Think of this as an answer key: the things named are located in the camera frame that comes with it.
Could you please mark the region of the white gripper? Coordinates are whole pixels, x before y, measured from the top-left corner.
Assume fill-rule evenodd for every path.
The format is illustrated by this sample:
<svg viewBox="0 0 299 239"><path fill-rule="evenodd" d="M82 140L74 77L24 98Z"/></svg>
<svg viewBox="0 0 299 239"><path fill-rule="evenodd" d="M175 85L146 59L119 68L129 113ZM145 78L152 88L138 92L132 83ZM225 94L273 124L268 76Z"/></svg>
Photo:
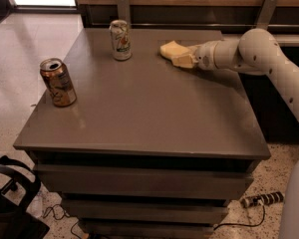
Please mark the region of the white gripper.
<svg viewBox="0 0 299 239"><path fill-rule="evenodd" d="M217 41L209 41L201 45L187 46L189 50L196 50L195 53L172 56L171 62L174 66L184 69L193 69L197 65L205 71L216 70L214 52L217 44Z"/></svg>

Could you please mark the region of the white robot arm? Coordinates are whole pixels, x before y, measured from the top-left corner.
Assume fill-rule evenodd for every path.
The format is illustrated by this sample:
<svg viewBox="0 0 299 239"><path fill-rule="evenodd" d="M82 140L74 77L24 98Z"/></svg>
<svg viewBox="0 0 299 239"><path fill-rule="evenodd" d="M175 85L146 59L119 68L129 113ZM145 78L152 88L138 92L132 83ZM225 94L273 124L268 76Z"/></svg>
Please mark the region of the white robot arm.
<svg viewBox="0 0 299 239"><path fill-rule="evenodd" d="M187 47L172 41L161 46L160 53L183 69L228 69L265 75L299 122L299 67L284 55L278 41L264 29L251 29L237 40L209 41ZM299 160L287 184L278 239L299 239Z"/></svg>

